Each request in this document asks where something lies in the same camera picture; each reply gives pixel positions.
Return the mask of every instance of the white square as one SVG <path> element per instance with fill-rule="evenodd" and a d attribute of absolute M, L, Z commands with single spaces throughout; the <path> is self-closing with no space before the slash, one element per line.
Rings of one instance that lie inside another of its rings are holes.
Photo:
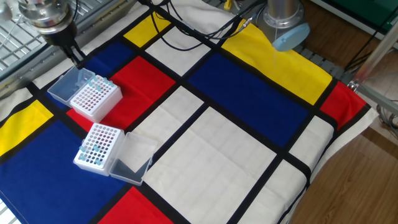
<path fill-rule="evenodd" d="M 209 108 L 144 180 L 189 222 L 226 223 L 274 158 Z"/>
<path fill-rule="evenodd" d="M 306 178 L 282 161 L 246 210 L 239 223 L 275 224 L 303 190 Z"/>
<path fill-rule="evenodd" d="M 156 152 L 202 103 L 202 100 L 184 87 L 179 87 L 133 133 L 156 140 Z"/>
<path fill-rule="evenodd" d="M 314 116 L 289 152 L 312 171 L 333 137 L 333 130 L 329 123 Z"/>
<path fill-rule="evenodd" d="M 180 49 L 188 49 L 200 43 L 194 37 L 181 33 L 176 27 L 164 35 L 164 39 L 171 45 Z M 210 48 L 202 44 L 201 46 L 182 52 L 166 45 L 162 39 L 152 44 L 146 52 L 169 67 L 175 73 L 183 76 L 190 68 L 201 59 Z"/>

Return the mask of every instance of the open lid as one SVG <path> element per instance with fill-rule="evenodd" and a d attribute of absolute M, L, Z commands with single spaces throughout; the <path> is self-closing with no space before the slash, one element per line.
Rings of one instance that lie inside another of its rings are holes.
<path fill-rule="evenodd" d="M 87 80 L 92 79 L 94 76 L 94 72 L 85 68 L 79 70 L 76 67 L 72 67 L 47 91 L 54 99 L 71 107 L 70 100 L 86 85 Z"/>
<path fill-rule="evenodd" d="M 112 177 L 140 186 L 157 146 L 157 141 L 127 133 L 110 168 Z"/>

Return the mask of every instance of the mondrian pattern cloth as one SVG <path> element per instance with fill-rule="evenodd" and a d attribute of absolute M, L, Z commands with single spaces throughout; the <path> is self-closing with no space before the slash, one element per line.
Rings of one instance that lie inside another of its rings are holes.
<path fill-rule="evenodd" d="M 232 18 L 200 0 L 174 2 L 203 32 Z M 140 187 L 73 164 L 92 123 L 47 93 L 69 62 L 0 101 L 0 198 L 18 222 L 287 223 L 325 162 L 376 117 L 253 25 L 220 41 L 176 26 L 141 6 L 84 49 L 86 68 L 123 93 L 101 123 L 159 143 Z M 203 44 L 181 52 L 161 37 Z"/>

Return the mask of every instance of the metal frame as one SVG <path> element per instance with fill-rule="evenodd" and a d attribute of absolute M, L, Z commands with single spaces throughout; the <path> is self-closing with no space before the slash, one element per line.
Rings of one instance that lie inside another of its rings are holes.
<path fill-rule="evenodd" d="M 87 12 L 77 24 L 79 34 L 76 41 L 84 46 L 102 31 L 124 17 L 133 7 L 136 0 L 108 0 L 101 7 Z M 0 77 L 0 99 L 22 88 L 38 76 L 49 71 L 56 64 L 66 59 L 63 52 L 55 46 L 43 43 L 29 52 L 23 61 L 8 67 Z"/>

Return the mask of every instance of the red square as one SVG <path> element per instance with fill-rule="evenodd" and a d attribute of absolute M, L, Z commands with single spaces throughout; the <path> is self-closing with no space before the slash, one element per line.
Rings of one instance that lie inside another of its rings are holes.
<path fill-rule="evenodd" d="M 108 223 L 172 224 L 155 205 L 134 187 L 99 221 L 99 224 Z"/>
<path fill-rule="evenodd" d="M 366 102 L 361 97 L 338 82 L 320 109 L 337 121 L 337 130 L 339 130 L 365 105 Z"/>
<path fill-rule="evenodd" d="M 110 80 L 120 86 L 123 99 L 105 116 L 101 124 L 126 129 L 175 82 L 141 57 L 135 58 Z M 93 123 L 71 109 L 67 114 L 86 131 Z"/>

